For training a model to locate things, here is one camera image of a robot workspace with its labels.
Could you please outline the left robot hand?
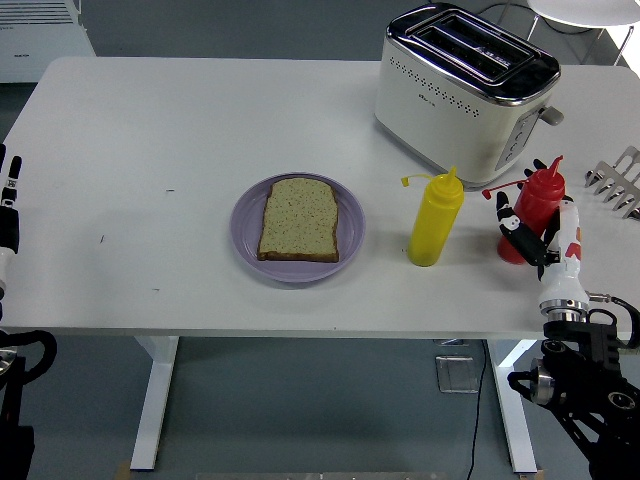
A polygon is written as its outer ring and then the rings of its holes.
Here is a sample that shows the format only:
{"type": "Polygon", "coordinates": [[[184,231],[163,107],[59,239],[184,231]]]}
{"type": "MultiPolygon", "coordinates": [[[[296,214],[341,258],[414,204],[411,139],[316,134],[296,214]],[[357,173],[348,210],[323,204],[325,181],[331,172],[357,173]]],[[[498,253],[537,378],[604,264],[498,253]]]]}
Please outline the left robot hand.
{"type": "Polygon", "coordinates": [[[9,163],[6,182],[1,190],[1,296],[4,296],[7,288],[8,266],[19,250],[20,223],[15,202],[21,167],[22,158],[14,156],[9,163]]]}

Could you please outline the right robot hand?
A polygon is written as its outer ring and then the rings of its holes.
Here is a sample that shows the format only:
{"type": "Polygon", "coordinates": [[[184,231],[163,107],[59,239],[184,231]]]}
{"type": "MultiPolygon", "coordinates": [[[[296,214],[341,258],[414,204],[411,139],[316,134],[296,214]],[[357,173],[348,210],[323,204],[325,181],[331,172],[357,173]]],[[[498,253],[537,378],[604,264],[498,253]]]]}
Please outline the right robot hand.
{"type": "Polygon", "coordinates": [[[503,188],[496,192],[496,214],[502,238],[498,254],[512,264],[527,263],[537,269],[542,291],[541,311],[550,314],[562,308],[586,310],[589,297],[579,274],[582,260],[578,208],[566,194],[559,172],[562,158],[551,165],[541,160],[525,171],[515,184],[519,196],[514,204],[503,188]]]}

